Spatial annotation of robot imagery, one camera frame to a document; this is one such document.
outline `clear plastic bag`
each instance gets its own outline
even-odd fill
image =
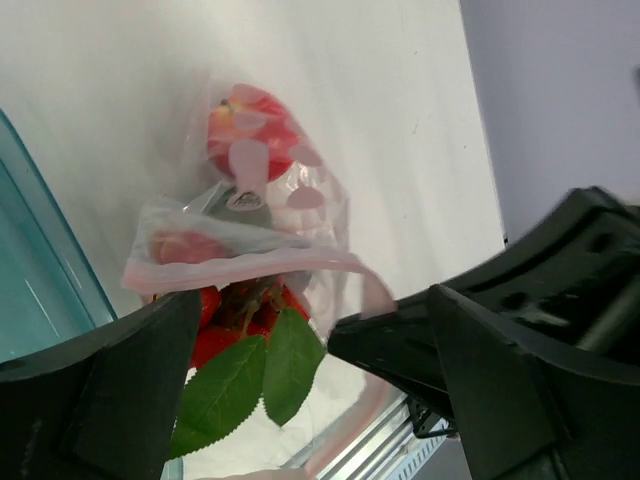
[[[278,276],[311,315],[321,339],[346,313],[360,311],[364,318],[395,309],[386,285],[349,252],[346,192],[277,99],[238,85],[229,98],[200,104],[195,117],[184,150],[185,168],[207,168],[221,181],[189,205],[160,198],[143,207],[124,287],[150,300],[157,294]],[[353,368],[337,362],[325,359],[316,375],[318,383],[335,381],[336,371],[344,375],[345,368]],[[288,435],[270,442],[289,443],[288,450],[252,458],[253,464],[245,460],[237,468],[219,468],[218,462],[215,471],[204,455],[196,454],[198,461],[186,461],[186,478],[277,468],[309,444],[315,454],[306,462],[305,472],[315,476],[375,418],[388,397],[386,383],[370,375],[363,378],[356,370],[352,371],[359,382],[354,377],[351,383],[359,383],[362,391],[349,394],[348,405],[336,414],[340,417],[349,409],[348,417],[340,418],[339,427],[322,445],[315,442],[316,436],[337,418],[314,425],[314,401],[321,405],[315,407],[319,411],[322,405],[326,408],[322,403],[326,399],[310,395],[289,424],[272,432]],[[358,408],[349,408],[354,402]],[[225,458],[225,442],[233,444],[231,450],[242,445],[256,451],[247,441],[254,440],[250,437],[256,430],[267,435],[269,425],[258,409],[228,439],[205,450],[217,459]]]

